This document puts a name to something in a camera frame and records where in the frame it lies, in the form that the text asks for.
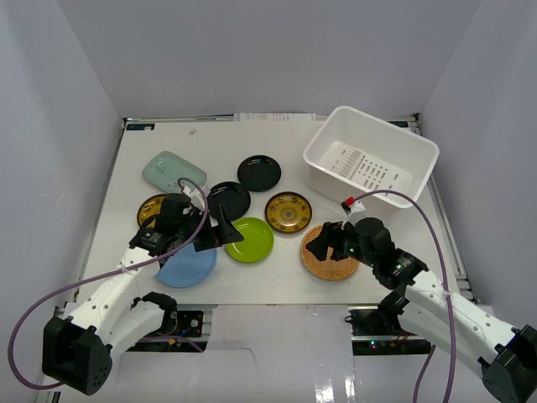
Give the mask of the lime green round plate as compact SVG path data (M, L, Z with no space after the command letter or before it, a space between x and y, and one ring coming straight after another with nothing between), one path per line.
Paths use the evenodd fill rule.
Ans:
M229 256L240 263L255 264L270 255L274 234L265 221L256 217L242 217L233 226L243 236L243 241L225 246Z

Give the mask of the white plastic bin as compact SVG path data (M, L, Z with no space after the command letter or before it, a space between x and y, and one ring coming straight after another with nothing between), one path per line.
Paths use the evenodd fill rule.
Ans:
M308 186L334 202L376 191L379 200L405 209L417 201L439 157L438 146L355 108L333 110L303 152Z

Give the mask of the yellow patterned plate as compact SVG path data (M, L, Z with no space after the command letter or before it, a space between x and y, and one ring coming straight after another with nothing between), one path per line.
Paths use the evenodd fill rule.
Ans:
M264 218L277 233L294 234L304 230L313 217L309 201L299 193L286 191L272 196L264 208Z
M154 228L156 217L160 213L160 208L166 194L151 196L144 201L137 212L137 223L140 227Z

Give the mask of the black glossy round plate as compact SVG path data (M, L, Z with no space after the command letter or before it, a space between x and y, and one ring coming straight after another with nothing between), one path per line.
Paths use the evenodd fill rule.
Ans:
M240 183L223 181L214 185L207 197L210 215L216 218L219 207L231 222L243 217L251 206L249 191Z

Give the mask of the white paper sheets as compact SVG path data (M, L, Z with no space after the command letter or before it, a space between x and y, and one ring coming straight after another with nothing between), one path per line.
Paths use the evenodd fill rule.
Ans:
M235 113L234 122L315 122L314 113Z

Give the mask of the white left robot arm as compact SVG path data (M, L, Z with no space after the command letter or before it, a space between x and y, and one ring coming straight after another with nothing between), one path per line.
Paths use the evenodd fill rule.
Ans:
M131 239L118 272L67 317L54 317L44 327L43 373L84 395L105 384L114 359L140 339L157 332L167 335L177 325L177 302L143 285L165 261L186 246L196 252L241 242L223 208L216 226L206 212L186 196L167 196L159 212L148 217Z

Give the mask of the blue logo sticker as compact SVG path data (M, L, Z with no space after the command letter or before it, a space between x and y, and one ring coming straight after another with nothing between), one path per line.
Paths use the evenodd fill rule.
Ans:
M154 123L129 123L126 125L126 131L151 131L154 130Z
M399 128L407 128L409 126L408 123L405 121L389 121L389 123Z

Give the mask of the blue logo sticker left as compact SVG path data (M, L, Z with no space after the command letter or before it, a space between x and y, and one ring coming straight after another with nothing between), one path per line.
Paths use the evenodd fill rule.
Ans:
M126 131L151 131L154 130L154 123L129 123L126 125Z

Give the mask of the woven bamboo round plate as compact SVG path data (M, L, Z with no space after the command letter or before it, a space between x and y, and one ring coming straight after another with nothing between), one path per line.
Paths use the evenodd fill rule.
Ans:
M303 237L300 245L300 256L304 267L313 276L328 281L340 281L351 277L359 268L360 263L355 259L343 259L335 261L331 258L333 248L327 250L326 260L319 261L307 248L306 244L316 238L321 232L322 226L317 225L310 229Z

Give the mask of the light green rectangular plate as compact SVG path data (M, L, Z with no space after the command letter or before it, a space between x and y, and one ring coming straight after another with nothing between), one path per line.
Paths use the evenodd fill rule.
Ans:
M156 154L143 168L142 177L164 193L180 192L180 177L191 179L202 189L207 180L204 170L169 151Z

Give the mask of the light blue round plate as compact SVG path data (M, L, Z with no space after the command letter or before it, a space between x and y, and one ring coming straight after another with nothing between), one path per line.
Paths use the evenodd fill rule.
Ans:
M155 279L173 288L198 285L214 270L216 258L215 249L196 252L194 245L188 244L162 265Z

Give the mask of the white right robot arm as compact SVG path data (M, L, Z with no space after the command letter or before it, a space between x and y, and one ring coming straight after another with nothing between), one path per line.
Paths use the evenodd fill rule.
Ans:
M377 218L327 222L306 244L319 261L355 259L390 292L379 303L379 326L403 331L453 353L501 402L525 402L536 391L536 330L497 319L459 293L414 255L395 246Z

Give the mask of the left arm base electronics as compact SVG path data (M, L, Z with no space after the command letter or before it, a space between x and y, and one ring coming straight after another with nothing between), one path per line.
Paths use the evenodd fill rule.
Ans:
M199 310L177 311L164 330L152 332L150 340L135 344L131 350L152 353L202 353L211 330L210 317Z

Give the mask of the blue logo sticker right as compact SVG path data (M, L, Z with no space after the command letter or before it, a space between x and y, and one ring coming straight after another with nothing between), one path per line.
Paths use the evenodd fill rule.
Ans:
M399 128L407 128L409 126L408 123L405 121L389 121L389 123Z

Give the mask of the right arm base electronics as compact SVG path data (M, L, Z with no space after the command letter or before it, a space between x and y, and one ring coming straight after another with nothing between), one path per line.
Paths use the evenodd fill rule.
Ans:
M404 331L398 319L376 306L350 309L345 322L351 327L352 351L358 356L427 355L431 344Z

